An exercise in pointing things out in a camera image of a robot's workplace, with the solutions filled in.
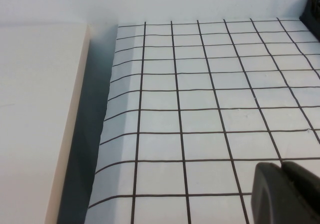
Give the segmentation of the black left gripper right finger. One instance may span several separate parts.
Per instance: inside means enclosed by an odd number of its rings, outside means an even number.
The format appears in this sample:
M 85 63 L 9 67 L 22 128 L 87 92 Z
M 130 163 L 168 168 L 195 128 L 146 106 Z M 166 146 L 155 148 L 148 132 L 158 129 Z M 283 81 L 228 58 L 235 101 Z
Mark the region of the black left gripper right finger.
M 308 219 L 320 223 L 320 178 L 293 161 L 282 163 L 282 171 L 297 192 L 297 199 L 308 212 Z

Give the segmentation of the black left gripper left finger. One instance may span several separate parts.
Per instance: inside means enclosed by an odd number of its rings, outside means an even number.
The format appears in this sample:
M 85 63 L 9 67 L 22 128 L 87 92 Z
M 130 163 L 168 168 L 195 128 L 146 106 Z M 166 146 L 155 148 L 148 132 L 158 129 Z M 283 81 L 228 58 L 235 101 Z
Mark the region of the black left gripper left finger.
M 260 162 L 255 167 L 251 209 L 255 224 L 304 222 L 298 191 L 281 168 L 269 162 Z

